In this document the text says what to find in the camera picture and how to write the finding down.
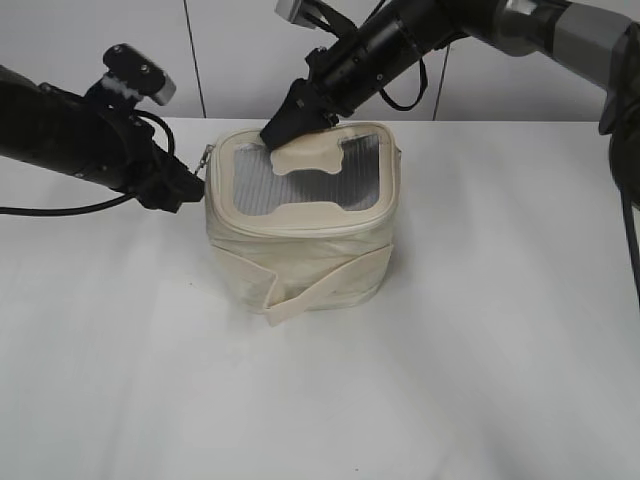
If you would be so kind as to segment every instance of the tabletop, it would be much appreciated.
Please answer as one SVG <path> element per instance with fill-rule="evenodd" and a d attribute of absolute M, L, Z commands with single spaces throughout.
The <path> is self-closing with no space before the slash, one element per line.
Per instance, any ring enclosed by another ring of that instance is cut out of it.
<path fill-rule="evenodd" d="M 191 166 L 264 124 L 169 122 Z M 276 328 L 229 298 L 202 204 L 0 217 L 0 478 L 640 478 L 640 314 L 607 139 L 389 125 L 403 192 L 383 288 Z M 0 165 L 3 206 L 113 196 Z"/>

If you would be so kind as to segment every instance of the mesh window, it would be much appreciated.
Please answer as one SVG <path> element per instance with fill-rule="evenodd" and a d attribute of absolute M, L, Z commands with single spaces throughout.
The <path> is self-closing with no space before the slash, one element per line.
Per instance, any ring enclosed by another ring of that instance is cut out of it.
<path fill-rule="evenodd" d="M 234 153 L 233 203 L 244 215 L 269 215 L 290 203 L 333 202 L 346 211 L 360 212 L 380 199 L 380 139 L 366 135 L 344 141 L 342 170 L 300 170 L 273 173 L 266 147 L 241 145 Z"/>

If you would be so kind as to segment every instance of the black cable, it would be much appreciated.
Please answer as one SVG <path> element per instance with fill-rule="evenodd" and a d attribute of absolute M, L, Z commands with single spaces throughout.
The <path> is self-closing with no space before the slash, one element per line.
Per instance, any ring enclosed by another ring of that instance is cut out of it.
<path fill-rule="evenodd" d="M 336 37 L 339 37 L 338 32 L 336 32 L 331 25 L 323 22 L 315 15 L 312 15 L 310 13 L 305 13 L 303 15 L 303 18 L 306 21 L 313 23 L 316 27 L 320 28 L 321 30 L 324 30 L 325 32 L 330 33 L 331 35 L 335 35 Z"/>
<path fill-rule="evenodd" d="M 151 120 L 152 122 L 156 123 L 160 128 L 162 128 L 164 133 L 167 135 L 167 152 L 169 153 L 170 157 L 175 156 L 176 137 L 173 135 L 173 132 L 171 131 L 171 127 L 167 125 L 167 122 L 162 120 L 159 116 L 154 115 L 153 113 L 143 112 L 142 110 L 134 110 L 133 113 L 135 113 L 140 118 L 146 118 L 147 120 Z"/>
<path fill-rule="evenodd" d="M 385 3 L 387 3 L 387 0 L 380 0 L 378 2 L 378 5 L 376 5 L 376 8 L 373 9 L 373 12 L 371 12 L 371 14 L 369 14 L 369 16 L 367 17 L 367 21 L 375 17 L 380 12 L 380 10 L 382 10 L 382 7 L 384 7 Z"/>
<path fill-rule="evenodd" d="M 375 17 L 378 13 L 380 13 L 380 10 L 382 10 L 382 7 L 384 7 L 385 3 L 387 3 L 387 0 L 380 0 L 378 4 L 375 6 L 375 8 L 373 9 L 373 11 L 369 14 L 367 19 L 365 20 L 365 23 L 371 20 L 373 17 Z M 420 63 L 420 91 L 418 92 L 418 98 L 411 105 L 407 105 L 407 106 L 399 105 L 389 96 L 389 94 L 384 88 L 380 90 L 380 96 L 385 101 L 385 103 L 389 105 L 391 108 L 393 108 L 394 110 L 397 110 L 398 112 L 410 112 L 411 110 L 416 108 L 424 98 L 424 94 L 426 93 L 427 88 L 429 88 L 429 76 L 427 75 L 427 65 L 424 63 L 424 59 L 422 58 L 420 59 L 419 63 Z"/>
<path fill-rule="evenodd" d="M 436 106 L 433 109 L 433 121 L 438 120 L 438 112 L 440 111 L 440 100 L 442 100 L 442 90 L 444 89 L 444 79 L 447 76 L 447 67 L 449 66 L 449 56 L 451 55 L 451 45 L 447 45 L 447 53 L 444 56 L 444 64 L 442 65 L 442 74 L 440 75 L 440 86 L 438 87 L 438 96 L 436 97 Z"/>
<path fill-rule="evenodd" d="M 121 197 L 109 200 L 108 202 L 98 203 L 96 205 L 89 205 L 87 207 L 78 208 L 60 208 L 52 210 L 41 210 L 35 208 L 11 208 L 0 207 L 0 215 L 13 215 L 18 217 L 74 217 L 77 215 L 86 215 L 89 213 L 96 213 L 108 208 L 117 207 L 129 200 L 134 199 L 136 196 L 134 193 L 127 193 Z"/>
<path fill-rule="evenodd" d="M 158 124 L 167 135 L 167 150 L 170 157 L 173 157 L 176 153 L 176 139 L 171 131 L 171 128 L 167 123 L 157 115 L 149 112 L 143 112 L 141 110 L 134 110 L 134 113 L 140 118 L 146 118 Z M 154 161 L 160 172 L 164 175 L 164 166 L 160 163 L 160 159 L 157 155 L 153 156 Z M 13 208 L 13 207 L 0 207 L 0 215 L 12 215 L 19 217 L 73 217 L 77 215 L 86 215 L 89 213 L 96 213 L 109 208 L 122 205 L 129 200 L 136 198 L 134 193 L 127 193 L 121 197 L 109 200 L 107 202 L 98 203 L 96 205 L 88 205 L 86 207 L 77 208 L 57 208 L 57 209 L 37 209 L 37 208 Z"/>
<path fill-rule="evenodd" d="M 636 222 L 633 216 L 633 202 L 625 187 L 622 187 L 620 192 L 624 228 L 627 233 L 627 244 L 629 246 L 629 256 L 631 257 L 631 269 L 633 270 L 633 279 L 636 284 L 638 301 L 640 302 L 640 246 L 638 245 Z"/>
<path fill-rule="evenodd" d="M 640 45 L 638 45 L 639 35 L 638 25 L 633 25 L 629 29 L 629 44 L 626 47 L 624 54 L 623 64 L 620 72 L 619 85 L 618 85 L 618 106 L 617 106 L 617 118 L 616 129 L 626 128 L 626 122 L 628 117 L 633 115 L 633 110 L 637 106 L 637 102 L 632 102 L 631 105 L 624 105 L 625 83 L 628 81 L 629 70 L 631 68 L 631 60 L 634 53 L 640 52 Z M 625 233 L 627 235 L 627 245 L 629 247 L 629 257 L 631 259 L 631 270 L 633 271 L 633 279 L 636 287 L 636 294 L 638 302 L 640 302 L 640 246 L 638 245 L 638 234 L 636 230 L 636 222 L 633 214 L 633 200 L 629 192 L 629 185 L 625 181 L 619 182 L 620 198 L 622 203 L 622 216 L 624 219 Z"/>

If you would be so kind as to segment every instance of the white wall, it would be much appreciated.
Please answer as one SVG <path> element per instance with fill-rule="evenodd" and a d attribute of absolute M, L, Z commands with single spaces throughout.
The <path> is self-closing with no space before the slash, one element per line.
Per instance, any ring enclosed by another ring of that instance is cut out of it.
<path fill-rule="evenodd" d="M 84 93 L 106 71 L 102 54 L 127 42 L 163 67 L 178 92 L 167 116 L 201 116 L 181 0 L 1 0 L 0 64 L 36 83 Z"/>
<path fill-rule="evenodd" d="M 304 57 L 334 42 L 323 32 L 287 24 L 273 13 L 276 0 L 186 1 L 209 117 L 270 117 L 291 82 L 306 76 Z M 584 1 L 640 19 L 637 0 Z M 329 3 L 361 22 L 376 0 Z M 81 93 L 104 71 L 104 50 L 129 42 L 178 85 L 169 106 L 145 106 L 166 116 L 201 116 L 183 0 L 3 0 L 0 13 L 0 64 Z M 356 118 L 430 120 L 444 55 L 426 59 L 431 86 L 415 111 L 395 112 L 376 97 Z M 400 103 L 411 103 L 418 83 L 414 68 L 389 90 Z M 453 46 L 438 118 L 595 121 L 603 101 L 597 87 L 540 54 L 510 58 L 467 39 Z"/>

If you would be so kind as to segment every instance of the cream fabric bag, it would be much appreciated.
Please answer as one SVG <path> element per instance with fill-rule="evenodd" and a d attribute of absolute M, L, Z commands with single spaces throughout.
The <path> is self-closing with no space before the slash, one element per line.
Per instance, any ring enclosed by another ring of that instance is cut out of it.
<path fill-rule="evenodd" d="M 371 123 L 269 154 L 258 130 L 220 138 L 207 172 L 207 232 L 227 283 L 271 325 L 371 298 L 393 249 L 400 151 Z"/>

